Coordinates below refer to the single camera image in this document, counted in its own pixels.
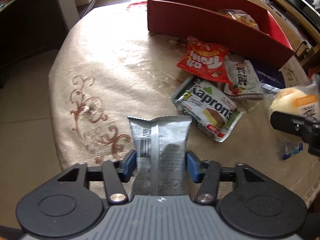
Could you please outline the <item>round bun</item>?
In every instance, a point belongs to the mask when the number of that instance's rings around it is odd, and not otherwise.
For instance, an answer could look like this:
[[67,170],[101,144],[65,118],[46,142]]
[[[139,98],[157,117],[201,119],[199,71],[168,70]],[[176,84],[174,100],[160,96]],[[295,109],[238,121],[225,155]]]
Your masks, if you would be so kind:
[[311,81],[308,86],[295,86],[280,90],[269,107],[269,113],[284,112],[319,120],[319,85]]

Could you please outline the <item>blue white snack bar wrapper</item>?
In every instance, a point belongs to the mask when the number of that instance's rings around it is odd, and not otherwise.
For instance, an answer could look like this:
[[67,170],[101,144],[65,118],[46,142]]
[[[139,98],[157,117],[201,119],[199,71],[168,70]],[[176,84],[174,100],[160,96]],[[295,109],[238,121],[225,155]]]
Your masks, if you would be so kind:
[[299,154],[303,150],[303,143],[294,143],[290,141],[278,141],[277,153],[280,160],[286,160],[292,156]]

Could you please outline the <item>silver foil snack packet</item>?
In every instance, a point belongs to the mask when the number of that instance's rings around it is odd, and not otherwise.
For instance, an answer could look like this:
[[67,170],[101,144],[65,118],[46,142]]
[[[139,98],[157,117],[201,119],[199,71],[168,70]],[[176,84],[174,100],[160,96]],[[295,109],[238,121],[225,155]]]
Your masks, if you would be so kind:
[[137,152],[132,195],[175,196],[188,193],[185,153],[192,123],[190,116],[152,120],[128,117]]

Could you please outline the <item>blue wafer biscuit packet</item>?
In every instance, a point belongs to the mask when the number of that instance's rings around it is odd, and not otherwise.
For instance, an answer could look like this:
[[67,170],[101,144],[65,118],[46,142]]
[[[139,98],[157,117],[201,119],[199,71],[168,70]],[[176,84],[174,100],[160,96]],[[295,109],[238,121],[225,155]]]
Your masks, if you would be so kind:
[[280,71],[267,67],[254,67],[260,86],[268,94],[276,94],[286,88],[283,75]]

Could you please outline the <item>Kaprons wafer packet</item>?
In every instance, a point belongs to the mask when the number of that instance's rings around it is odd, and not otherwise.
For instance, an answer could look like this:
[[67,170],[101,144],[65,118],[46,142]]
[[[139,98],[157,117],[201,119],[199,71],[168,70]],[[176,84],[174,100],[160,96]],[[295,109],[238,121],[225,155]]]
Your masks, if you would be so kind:
[[193,123],[217,142],[229,137],[243,115],[224,92],[197,76],[187,78],[171,100],[179,112],[191,116]]

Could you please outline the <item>white duck gizzard packet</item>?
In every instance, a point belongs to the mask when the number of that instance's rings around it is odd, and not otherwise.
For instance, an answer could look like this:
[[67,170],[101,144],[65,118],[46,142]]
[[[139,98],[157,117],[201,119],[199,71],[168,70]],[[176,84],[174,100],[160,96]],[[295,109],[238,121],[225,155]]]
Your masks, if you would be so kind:
[[226,60],[225,67],[231,83],[223,92],[234,100],[262,100],[263,90],[250,61]]

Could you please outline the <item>red Trolli candy bag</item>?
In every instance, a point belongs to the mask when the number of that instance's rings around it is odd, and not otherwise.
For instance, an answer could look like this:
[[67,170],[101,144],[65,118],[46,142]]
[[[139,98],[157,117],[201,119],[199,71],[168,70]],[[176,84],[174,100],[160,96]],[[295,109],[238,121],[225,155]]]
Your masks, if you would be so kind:
[[176,66],[208,81],[231,83],[225,67],[228,53],[229,49],[223,45],[188,36],[187,52]]

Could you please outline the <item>yellow waffle snack bag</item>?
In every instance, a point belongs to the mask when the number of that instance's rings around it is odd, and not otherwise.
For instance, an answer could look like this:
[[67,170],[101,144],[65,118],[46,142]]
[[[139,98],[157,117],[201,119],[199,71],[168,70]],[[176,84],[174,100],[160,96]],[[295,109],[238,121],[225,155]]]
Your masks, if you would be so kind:
[[243,23],[251,28],[254,28],[255,30],[260,30],[258,24],[256,21],[246,12],[238,9],[221,9],[218,10],[218,13],[231,18],[235,21],[238,21],[240,23]]

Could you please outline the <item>wooden TV cabinet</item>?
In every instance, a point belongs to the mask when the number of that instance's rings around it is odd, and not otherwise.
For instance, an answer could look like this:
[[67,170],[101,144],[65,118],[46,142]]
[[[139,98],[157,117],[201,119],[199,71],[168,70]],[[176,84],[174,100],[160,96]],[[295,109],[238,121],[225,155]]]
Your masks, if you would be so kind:
[[304,69],[319,65],[319,10],[306,0],[249,0],[268,10]]

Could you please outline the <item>red cardboard box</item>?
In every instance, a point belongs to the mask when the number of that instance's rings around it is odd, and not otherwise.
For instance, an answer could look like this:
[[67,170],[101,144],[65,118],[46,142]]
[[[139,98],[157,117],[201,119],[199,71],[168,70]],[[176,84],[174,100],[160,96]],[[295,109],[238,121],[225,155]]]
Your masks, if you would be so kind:
[[[221,15],[218,11],[222,9],[246,12],[259,28]],[[274,69],[295,54],[270,12],[248,0],[148,0],[147,18],[150,32],[221,44],[253,63]]]

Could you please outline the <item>dark long side table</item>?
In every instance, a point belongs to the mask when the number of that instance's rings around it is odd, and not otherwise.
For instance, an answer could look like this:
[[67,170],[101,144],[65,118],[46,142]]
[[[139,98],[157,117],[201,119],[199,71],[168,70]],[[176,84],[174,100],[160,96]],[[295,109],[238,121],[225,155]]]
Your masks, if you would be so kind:
[[15,0],[1,10],[1,67],[61,46],[80,20],[75,0]]

